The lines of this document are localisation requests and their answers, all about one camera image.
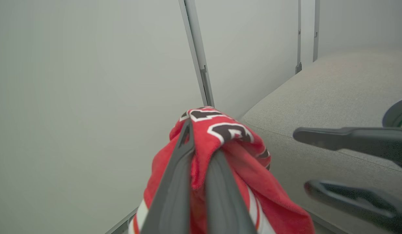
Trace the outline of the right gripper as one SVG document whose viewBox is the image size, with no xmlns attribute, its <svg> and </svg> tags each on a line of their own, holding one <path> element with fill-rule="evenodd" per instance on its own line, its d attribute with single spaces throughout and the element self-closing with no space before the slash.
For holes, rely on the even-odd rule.
<svg viewBox="0 0 402 234">
<path fill-rule="evenodd" d="M 332 151 L 348 149 L 389 160 L 402 168 L 402 100 L 384 114 L 383 127 L 297 128 L 293 138 Z M 307 195 L 391 233 L 402 233 L 402 201 L 375 188 L 337 182 L 305 182 Z"/>
</svg>

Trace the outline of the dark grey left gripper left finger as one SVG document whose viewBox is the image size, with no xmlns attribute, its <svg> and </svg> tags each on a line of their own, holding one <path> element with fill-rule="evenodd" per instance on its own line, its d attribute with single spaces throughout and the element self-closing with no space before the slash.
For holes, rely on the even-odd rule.
<svg viewBox="0 0 402 234">
<path fill-rule="evenodd" d="M 195 143 L 192 121 L 183 124 L 145 221 L 142 234 L 189 234 L 191 168 Z"/>
</svg>

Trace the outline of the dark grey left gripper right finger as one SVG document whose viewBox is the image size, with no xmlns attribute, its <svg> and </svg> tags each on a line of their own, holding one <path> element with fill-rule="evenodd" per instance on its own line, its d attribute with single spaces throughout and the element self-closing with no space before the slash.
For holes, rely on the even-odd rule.
<svg viewBox="0 0 402 234">
<path fill-rule="evenodd" d="M 209 234 L 256 234 L 231 168 L 217 150 L 206 173 L 207 227 Z"/>
</svg>

